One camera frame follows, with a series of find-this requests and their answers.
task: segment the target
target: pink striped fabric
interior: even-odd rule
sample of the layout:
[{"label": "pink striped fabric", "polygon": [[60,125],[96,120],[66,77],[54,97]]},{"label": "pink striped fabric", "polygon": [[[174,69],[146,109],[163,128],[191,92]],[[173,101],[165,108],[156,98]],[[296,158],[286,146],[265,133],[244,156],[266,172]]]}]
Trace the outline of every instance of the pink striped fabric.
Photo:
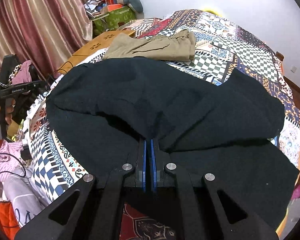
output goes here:
[{"label": "pink striped fabric", "polygon": [[[10,153],[11,155],[20,158],[20,151],[23,150],[22,142],[8,143],[6,140],[2,141],[0,153]],[[0,172],[13,171],[20,163],[9,155],[0,154]],[[0,181],[4,182],[11,174],[4,172],[0,174]]]},{"label": "pink striped fabric", "polygon": [[16,54],[47,77],[91,38],[81,0],[0,0],[0,68]]}]

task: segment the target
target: wall socket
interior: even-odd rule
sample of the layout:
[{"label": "wall socket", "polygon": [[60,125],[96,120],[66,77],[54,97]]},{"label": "wall socket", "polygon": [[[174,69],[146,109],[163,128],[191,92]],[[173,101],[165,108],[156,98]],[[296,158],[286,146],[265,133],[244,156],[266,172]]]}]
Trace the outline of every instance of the wall socket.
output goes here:
[{"label": "wall socket", "polygon": [[295,73],[295,72],[296,72],[296,70],[297,70],[297,67],[296,67],[296,66],[292,66],[292,68],[291,68],[291,72]]}]

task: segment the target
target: black cloth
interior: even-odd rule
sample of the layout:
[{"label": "black cloth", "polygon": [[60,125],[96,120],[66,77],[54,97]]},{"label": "black cloth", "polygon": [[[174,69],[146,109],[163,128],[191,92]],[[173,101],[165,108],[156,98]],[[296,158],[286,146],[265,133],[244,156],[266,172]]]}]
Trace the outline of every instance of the black cloth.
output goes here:
[{"label": "black cloth", "polygon": [[298,175],[266,140],[282,130],[284,106],[237,69],[215,86],[143,57],[82,64],[48,96],[47,117],[69,152],[96,175],[124,163],[139,136],[158,138],[160,149],[196,172],[228,162],[228,169],[214,174],[236,184],[238,194],[262,209],[255,211],[274,228]]}]

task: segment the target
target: white wall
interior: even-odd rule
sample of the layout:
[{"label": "white wall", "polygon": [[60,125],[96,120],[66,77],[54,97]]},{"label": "white wall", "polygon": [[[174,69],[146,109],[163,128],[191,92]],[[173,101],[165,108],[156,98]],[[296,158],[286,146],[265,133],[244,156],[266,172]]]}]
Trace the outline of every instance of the white wall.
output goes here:
[{"label": "white wall", "polygon": [[[141,0],[145,18],[182,9],[217,8],[285,56],[284,74],[300,87],[300,8],[294,0]],[[292,66],[298,69],[291,72]]]}]

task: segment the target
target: person's hand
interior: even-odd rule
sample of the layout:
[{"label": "person's hand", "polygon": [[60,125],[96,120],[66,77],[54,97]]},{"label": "person's hand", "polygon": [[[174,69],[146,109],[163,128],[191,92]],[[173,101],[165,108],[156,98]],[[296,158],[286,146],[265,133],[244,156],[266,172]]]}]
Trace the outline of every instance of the person's hand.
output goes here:
[{"label": "person's hand", "polygon": [[12,112],[13,112],[13,107],[16,101],[13,99],[12,100],[12,106],[7,106],[6,107],[6,122],[8,125],[12,123]]}]

